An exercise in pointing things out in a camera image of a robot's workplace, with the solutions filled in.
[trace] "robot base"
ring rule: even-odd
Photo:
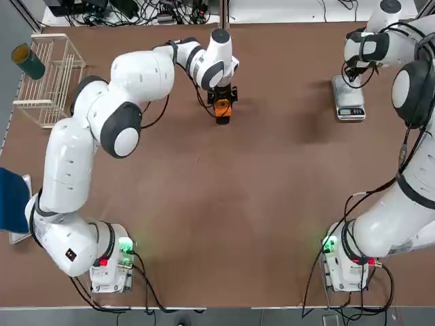
[[[359,86],[360,79],[357,78],[352,84],[355,87]],[[366,118],[361,88],[349,87],[340,75],[332,78],[332,88],[334,89],[336,114],[339,120],[356,121]]]
[[[330,227],[328,234],[336,225]],[[320,267],[327,296],[328,291],[360,292],[361,288],[366,287],[368,264],[357,265],[346,256],[341,244],[342,228],[343,225],[340,225],[328,241],[327,238],[322,241],[324,249],[320,256]]]
[[[115,231],[115,247],[107,265],[93,266],[89,270],[93,293],[125,293],[132,289],[134,256],[122,251],[133,250],[133,242],[123,226],[112,224],[112,227]]]

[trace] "digital scale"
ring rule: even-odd
[[[357,78],[353,83],[355,87],[360,85]],[[361,88],[349,87],[341,75],[332,78],[337,118],[341,121],[358,121],[366,119],[364,97]]]

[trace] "green light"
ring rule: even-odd
[[[119,243],[121,252],[126,252],[133,249],[133,241],[126,236],[121,237],[119,239]]]
[[[327,238],[324,238],[322,241],[324,244],[324,253],[333,253],[335,251],[335,244],[337,243],[337,237],[336,236],[330,236],[328,241],[326,241]]]

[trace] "blue cloth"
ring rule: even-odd
[[[29,189],[23,178],[0,168],[0,230],[29,232],[24,213],[29,199]]]

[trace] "cable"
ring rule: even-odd
[[[112,314],[123,314],[129,310],[131,310],[130,307],[128,308],[104,308],[102,306],[100,306],[99,304],[97,304],[95,301],[93,301],[92,297],[90,296],[90,294],[87,292],[87,290],[84,288],[83,284],[80,282],[80,280],[78,278],[72,278],[69,277],[69,280],[71,281],[71,283],[73,283],[73,286],[75,287],[75,290],[77,291],[77,293],[80,295],[80,297],[82,297],[82,299],[94,310],[96,311],[101,311],[101,312],[110,312]],[[77,281],[80,285],[80,287],[82,288],[83,292],[86,294],[85,297],[84,294],[79,290],[77,284],[75,283],[75,281]]]
[[[355,21],[356,21],[356,14],[357,14],[358,5],[359,5],[358,0],[338,0],[338,2],[341,3],[343,6],[345,6],[345,8],[347,10],[353,10],[353,3],[354,2],[356,3],[356,8],[355,8]]]
[[[320,0],[321,1],[321,3],[322,3],[322,9],[324,10],[324,21],[325,22],[328,22],[327,20],[326,20],[326,5],[325,5],[325,1],[324,0]]]
[[[156,124],[164,115],[166,108],[168,107],[168,102],[169,102],[169,95],[171,95],[171,93],[168,94],[168,96],[166,96],[166,102],[164,103],[164,107],[162,112],[160,113],[160,115],[157,117],[157,119],[155,119],[153,122],[150,122],[149,124],[146,124],[144,126],[141,126],[141,129],[146,129],[149,127],[152,127],[154,124]],[[150,106],[151,102],[148,103],[147,107],[145,108],[145,111],[148,109],[148,107]]]
[[[157,303],[157,307],[158,307],[162,312],[164,312],[165,314],[172,314],[172,313],[178,311],[178,310],[175,310],[175,309],[167,309],[167,308],[165,308],[165,307],[160,303],[159,299],[157,298],[156,292],[155,292],[154,288],[152,287],[151,282],[150,282],[149,278],[146,276],[145,272],[143,272],[143,270],[141,270],[141,268],[137,267],[136,265],[133,265],[133,268],[136,269],[136,270],[138,270],[138,271],[141,273],[141,275],[142,275],[142,277],[143,277],[143,279],[144,279],[144,281],[145,281],[145,283],[146,283],[146,286],[148,287],[148,289],[150,289],[151,294],[152,294],[154,300],[155,300],[156,303]]]
[[[142,258],[140,256],[140,254],[138,254],[136,251],[127,251],[126,253],[134,255],[134,256],[136,256],[139,259],[139,262],[141,263],[142,269],[139,268],[138,266],[136,266],[135,264],[133,264],[133,268],[138,270],[141,273],[141,275],[142,275],[142,277],[143,277],[143,279],[145,281],[146,293],[148,293],[148,289],[151,291],[151,294],[153,295],[154,300],[156,301],[157,306],[159,307],[159,309],[162,312],[164,312],[165,314],[172,314],[174,312],[177,312],[178,310],[167,309],[167,308],[165,308],[160,303],[160,300],[157,298],[156,292],[155,292],[153,286],[151,285],[151,282],[150,282],[149,278],[147,277],[146,270],[145,270],[145,264],[143,263],[143,260],[142,260]],[[148,301],[148,298],[146,298],[146,303],[145,303],[146,304],[146,312],[147,312],[147,314],[152,314],[152,313],[148,313],[148,311],[147,311],[147,307],[148,307],[148,302],[147,301]]]
[[[343,65],[341,66],[341,77],[343,78],[343,81],[346,83],[346,85],[348,85],[350,88],[353,88],[354,90],[358,90],[360,88],[363,88],[365,85],[367,85],[367,83],[370,81],[370,79],[372,79],[373,73],[375,72],[375,67],[376,67],[376,66],[372,67],[372,72],[371,72],[370,76],[368,76],[368,79],[363,84],[361,84],[359,86],[354,86],[354,85],[350,84],[345,78],[345,75],[343,73],[343,71],[345,70],[345,66],[346,66],[346,62],[344,62]]]

